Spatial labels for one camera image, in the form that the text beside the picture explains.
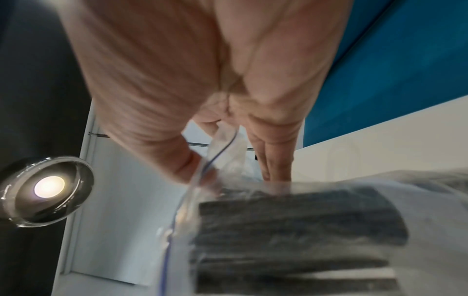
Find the glowing light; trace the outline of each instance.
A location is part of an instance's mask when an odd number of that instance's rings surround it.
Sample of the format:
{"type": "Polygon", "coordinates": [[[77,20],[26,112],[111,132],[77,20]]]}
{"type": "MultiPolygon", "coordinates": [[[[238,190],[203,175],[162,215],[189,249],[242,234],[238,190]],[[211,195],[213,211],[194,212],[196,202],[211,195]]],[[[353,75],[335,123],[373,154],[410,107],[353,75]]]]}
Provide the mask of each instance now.
{"type": "Polygon", "coordinates": [[[57,196],[65,188],[65,180],[59,176],[48,176],[37,182],[34,193],[40,198],[57,196]]]}

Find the plastic bag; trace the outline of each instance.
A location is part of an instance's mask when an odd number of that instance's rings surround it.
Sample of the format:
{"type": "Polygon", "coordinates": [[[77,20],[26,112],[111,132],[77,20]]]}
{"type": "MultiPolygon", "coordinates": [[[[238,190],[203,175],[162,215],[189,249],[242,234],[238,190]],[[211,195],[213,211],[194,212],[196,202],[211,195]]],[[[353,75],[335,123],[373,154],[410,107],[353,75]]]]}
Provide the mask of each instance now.
{"type": "Polygon", "coordinates": [[[167,236],[161,296],[467,293],[466,172],[271,183],[245,174],[245,151],[221,126],[167,236]]]}

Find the cabinet door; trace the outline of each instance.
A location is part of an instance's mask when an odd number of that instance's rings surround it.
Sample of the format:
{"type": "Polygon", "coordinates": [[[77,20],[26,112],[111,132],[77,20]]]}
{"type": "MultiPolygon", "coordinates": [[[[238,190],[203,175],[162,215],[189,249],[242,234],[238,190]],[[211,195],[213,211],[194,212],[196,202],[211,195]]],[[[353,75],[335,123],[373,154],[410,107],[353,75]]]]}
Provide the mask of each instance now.
{"type": "Polygon", "coordinates": [[[144,283],[156,276],[161,230],[171,224],[186,187],[168,181],[109,138],[96,139],[91,164],[96,186],[83,206],[72,271],[144,283]]]}

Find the clear plastic bag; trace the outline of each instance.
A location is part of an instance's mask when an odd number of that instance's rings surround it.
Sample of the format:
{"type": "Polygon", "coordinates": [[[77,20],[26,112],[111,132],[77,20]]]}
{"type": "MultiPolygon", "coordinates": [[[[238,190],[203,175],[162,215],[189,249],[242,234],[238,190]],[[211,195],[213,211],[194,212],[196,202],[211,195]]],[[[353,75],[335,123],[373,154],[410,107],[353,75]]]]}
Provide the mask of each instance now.
{"type": "Polygon", "coordinates": [[[245,151],[221,126],[168,233],[161,296],[466,295],[466,171],[272,183],[245,174],[245,151]]]}

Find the black seam line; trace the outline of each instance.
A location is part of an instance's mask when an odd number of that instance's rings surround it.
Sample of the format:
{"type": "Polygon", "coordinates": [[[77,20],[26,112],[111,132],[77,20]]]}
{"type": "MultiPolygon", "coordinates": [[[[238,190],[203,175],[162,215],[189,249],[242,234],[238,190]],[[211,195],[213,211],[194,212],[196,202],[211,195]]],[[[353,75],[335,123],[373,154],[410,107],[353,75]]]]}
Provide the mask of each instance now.
{"type": "MultiPolygon", "coordinates": [[[[91,133],[89,132],[88,133],[89,136],[96,136],[98,138],[109,138],[108,135],[106,134],[97,134],[97,133],[91,133]]],[[[203,143],[194,143],[194,142],[188,142],[189,146],[193,146],[193,147],[208,147],[209,144],[203,144],[203,143]]],[[[247,151],[254,151],[253,148],[247,148],[247,151]]]]}

